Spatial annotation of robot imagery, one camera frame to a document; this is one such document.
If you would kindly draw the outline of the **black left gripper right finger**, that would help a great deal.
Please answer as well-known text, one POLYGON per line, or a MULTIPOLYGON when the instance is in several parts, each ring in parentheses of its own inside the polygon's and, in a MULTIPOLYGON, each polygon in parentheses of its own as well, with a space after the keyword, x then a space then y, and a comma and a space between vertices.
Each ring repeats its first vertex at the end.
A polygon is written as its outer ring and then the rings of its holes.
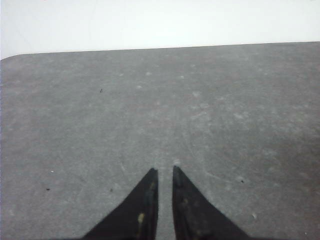
POLYGON ((177 240, 248 240, 178 166, 172 172, 172 214, 177 240))

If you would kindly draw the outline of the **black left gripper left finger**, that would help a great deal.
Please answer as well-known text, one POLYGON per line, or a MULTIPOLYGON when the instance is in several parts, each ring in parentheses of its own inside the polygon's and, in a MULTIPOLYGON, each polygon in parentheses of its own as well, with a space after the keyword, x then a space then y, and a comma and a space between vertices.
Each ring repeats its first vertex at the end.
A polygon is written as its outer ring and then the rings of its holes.
POLYGON ((159 210, 158 171, 151 168, 128 196, 83 240, 154 240, 159 210))

